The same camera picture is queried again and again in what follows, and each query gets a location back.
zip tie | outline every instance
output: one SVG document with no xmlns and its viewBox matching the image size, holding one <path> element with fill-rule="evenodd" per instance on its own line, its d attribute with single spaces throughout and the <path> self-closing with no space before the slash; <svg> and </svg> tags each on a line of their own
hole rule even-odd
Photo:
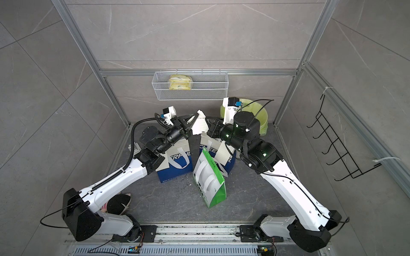
<svg viewBox="0 0 410 256">
<path fill-rule="evenodd" d="M 325 87 L 325 90 L 322 92 L 322 94 L 325 94 L 325 91 L 326 91 L 328 88 L 333 88 L 333 87 L 331 87 L 331 86 L 326 86 L 326 87 Z"/>
<path fill-rule="evenodd" d="M 381 161 L 386 160 L 386 159 L 397 159 L 397 160 L 400 160 L 400 161 L 401 161 L 400 158 L 395 157 L 395 156 L 383 157 L 383 158 L 375 159 L 375 160 L 372 160 L 372 161 L 375 162 L 375 163 L 378 163 L 378 162 L 381 162 Z"/>
</svg>

black shoe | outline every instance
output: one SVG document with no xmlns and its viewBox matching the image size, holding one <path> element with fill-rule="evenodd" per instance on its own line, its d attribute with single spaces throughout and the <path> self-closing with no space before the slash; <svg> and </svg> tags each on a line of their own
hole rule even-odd
<svg viewBox="0 0 410 256">
<path fill-rule="evenodd" d="M 131 194 L 119 194 L 113 196 L 107 202 L 107 213 L 122 215 L 131 202 Z"/>
</svg>

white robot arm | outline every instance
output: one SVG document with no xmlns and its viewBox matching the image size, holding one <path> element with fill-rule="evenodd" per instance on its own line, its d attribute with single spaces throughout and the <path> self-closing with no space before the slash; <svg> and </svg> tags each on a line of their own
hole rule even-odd
<svg viewBox="0 0 410 256">
<path fill-rule="evenodd" d="M 331 237 L 329 230 L 343 223 L 340 214 L 321 205 L 292 173 L 276 148 L 260 139 L 259 121 L 251 112 L 241 110 L 236 113 L 240 106 L 237 100 L 224 100 L 226 112 L 229 112 L 224 119 L 206 118 L 208 136 L 221 138 L 238 150 L 241 160 L 267 180 L 295 213 L 289 217 L 262 215 L 253 225 L 255 235 L 263 241 L 274 236 L 291 238 L 308 252 L 326 246 Z M 163 160 L 159 153 L 164 153 L 182 137 L 188 138 L 198 116 L 191 114 L 179 118 L 173 107 L 165 109 L 164 114 L 164 122 L 172 125 L 164 134 L 155 126 L 147 127 L 140 138 L 146 148 L 132 157 L 132 147 L 125 166 L 79 192 L 71 189 L 64 194 L 62 216 L 77 241 L 93 234 L 111 233 L 128 241 L 135 241 L 140 236 L 140 225 L 131 215 L 102 213 L 100 208 L 131 183 L 153 172 Z M 131 132 L 132 145 L 134 129 L 135 125 Z"/>
</svg>

vented metal panel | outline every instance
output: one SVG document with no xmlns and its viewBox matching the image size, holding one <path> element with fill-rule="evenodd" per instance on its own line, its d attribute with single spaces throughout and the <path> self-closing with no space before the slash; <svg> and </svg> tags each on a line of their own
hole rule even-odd
<svg viewBox="0 0 410 256">
<path fill-rule="evenodd" d="M 108 256 L 109 253 L 117 253 L 121 256 L 140 255 L 140 256 L 204 256 L 204 255 L 229 255 L 229 256 L 257 256 L 257 245 L 144 245 L 139 254 L 129 254 L 130 245 L 122 245 L 119 250 L 112 246 L 105 245 L 93 252 L 89 250 L 95 248 L 94 245 L 78 245 L 73 256 L 98 255 Z"/>
</svg>

gray floor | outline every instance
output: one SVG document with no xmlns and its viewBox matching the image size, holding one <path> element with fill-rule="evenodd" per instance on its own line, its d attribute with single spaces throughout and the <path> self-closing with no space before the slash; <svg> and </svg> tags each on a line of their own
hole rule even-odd
<svg viewBox="0 0 410 256">
<path fill-rule="evenodd" d="M 135 138 L 139 140 L 143 129 L 153 123 L 141 124 L 135 129 Z M 273 127 L 268 128 L 264 140 L 271 142 L 279 151 L 282 145 Z M 195 165 L 199 157 L 200 135 L 189 138 L 192 162 Z M 118 167 L 129 156 L 126 144 Z M 203 222 L 203 221 L 244 221 L 254 222 L 262 214 L 289 216 L 292 209 L 260 175 L 237 161 L 226 178 L 226 200 L 207 208 L 192 173 L 160 183 L 156 173 L 140 179 L 128 186 L 123 193 L 131 193 L 132 200 L 128 213 L 139 222 Z"/>
</svg>

